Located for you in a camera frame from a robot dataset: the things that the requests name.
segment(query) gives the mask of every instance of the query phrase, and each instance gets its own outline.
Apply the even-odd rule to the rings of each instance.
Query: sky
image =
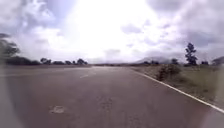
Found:
[[[223,0],[0,0],[0,32],[21,55],[90,63],[224,55]]]

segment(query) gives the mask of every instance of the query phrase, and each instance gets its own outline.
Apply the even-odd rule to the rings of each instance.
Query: shrub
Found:
[[[159,71],[158,74],[156,75],[157,80],[164,80],[167,77],[171,77],[174,75],[177,75],[180,73],[180,68],[177,65],[174,64],[169,64],[169,65],[163,65]]]
[[[87,65],[88,63],[86,61],[84,61],[83,59],[78,59],[77,64],[78,65]]]
[[[65,61],[65,64],[67,64],[67,65],[71,65],[72,64],[72,62],[70,62],[70,61]]]
[[[47,58],[41,58],[40,59],[40,62],[42,64],[46,64],[46,65],[50,65],[51,64],[51,60],[50,59],[47,59]]]
[[[64,65],[65,63],[63,63],[62,61],[54,61],[52,64],[54,64],[54,65]]]
[[[158,66],[158,65],[159,65],[159,62],[158,62],[158,61],[154,61],[154,60],[152,60],[152,61],[151,61],[151,65],[152,65],[152,66]]]
[[[73,65],[76,65],[76,62],[75,62],[75,61],[72,61],[72,64],[73,64]]]
[[[149,66],[150,63],[148,61],[144,61],[142,63],[139,63],[138,66]]]
[[[26,57],[15,56],[15,57],[10,57],[6,59],[6,64],[8,65],[40,65],[40,62],[36,60],[30,60]]]
[[[202,61],[202,62],[201,62],[201,65],[208,66],[208,65],[209,65],[209,63],[208,63],[208,61]]]
[[[178,63],[178,59],[176,59],[176,58],[171,59],[171,63],[172,64],[175,64],[175,65],[178,65],[179,64]]]

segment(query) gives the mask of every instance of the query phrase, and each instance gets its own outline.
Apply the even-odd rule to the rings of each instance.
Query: tree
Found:
[[[70,62],[70,61],[65,61],[65,64],[67,64],[67,65],[71,65],[72,64],[72,62]]]
[[[41,59],[40,59],[40,62],[41,62],[42,64],[46,63],[46,62],[47,62],[47,58],[41,58]]]
[[[47,58],[41,58],[40,59],[40,62],[42,63],[42,64],[47,64],[47,65],[50,65],[51,64],[51,60],[49,59],[47,59]]]
[[[65,63],[63,63],[62,61],[54,61],[52,64],[54,64],[54,65],[64,65]]]
[[[73,65],[76,65],[76,62],[75,62],[75,61],[72,61],[72,64],[73,64]]]
[[[5,60],[19,53],[20,50],[14,42],[9,42],[7,39],[10,36],[0,33],[0,57]]]
[[[83,64],[85,64],[85,61],[83,59],[78,59],[77,64],[83,65]]]
[[[208,61],[201,61],[201,65],[209,65]]]
[[[155,61],[155,60],[152,60],[152,61],[151,61],[151,65],[153,65],[153,66],[157,66],[157,65],[159,65],[159,62],[158,62],[158,61]]]
[[[224,56],[212,60],[212,64],[217,66],[224,64]]]
[[[40,65],[40,62],[36,60],[30,60],[26,57],[13,56],[6,59],[6,64],[9,65]]]
[[[186,60],[188,61],[188,64],[190,66],[197,65],[197,57],[194,55],[196,53],[196,50],[194,48],[194,45],[191,43],[188,43],[187,48],[186,48],[187,54],[185,55]]]
[[[171,59],[171,63],[172,64],[175,64],[175,65],[178,65],[179,64],[178,63],[178,60],[176,58]]]

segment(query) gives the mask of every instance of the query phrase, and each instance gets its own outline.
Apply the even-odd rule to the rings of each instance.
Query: dry grass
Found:
[[[133,67],[153,78],[160,66]],[[164,80],[165,83],[224,108],[224,70],[216,67],[181,67],[181,73]]]

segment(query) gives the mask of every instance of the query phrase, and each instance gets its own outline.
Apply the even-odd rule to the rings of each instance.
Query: treeline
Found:
[[[83,59],[76,61],[52,61],[47,58],[41,58],[38,60],[30,60],[26,57],[13,56],[5,59],[5,63],[8,65],[87,65],[88,63]]]
[[[20,49],[14,42],[9,42],[9,35],[0,33],[0,62],[7,65],[87,65],[83,59],[76,61],[52,61],[51,59],[41,58],[38,60],[30,60],[26,57],[18,56]]]
[[[152,60],[152,61],[144,61],[142,63],[119,63],[119,64],[109,64],[109,63],[105,63],[105,64],[96,64],[96,66],[158,66],[158,65],[164,65],[164,64],[173,64],[173,65],[182,65],[185,67],[191,67],[191,66],[197,66],[197,65],[201,65],[201,66],[209,66],[209,65],[214,65],[214,66],[219,66],[224,64],[224,57],[219,57],[217,59],[214,59],[211,61],[211,63],[209,63],[207,60],[203,60],[201,62],[197,62],[197,57],[195,56],[195,53],[197,52],[197,50],[194,48],[194,45],[192,43],[188,43],[187,47],[186,47],[186,61],[187,63],[180,63],[178,61],[178,59],[176,58],[172,58],[171,60],[167,60],[164,62],[159,62],[156,60]]]

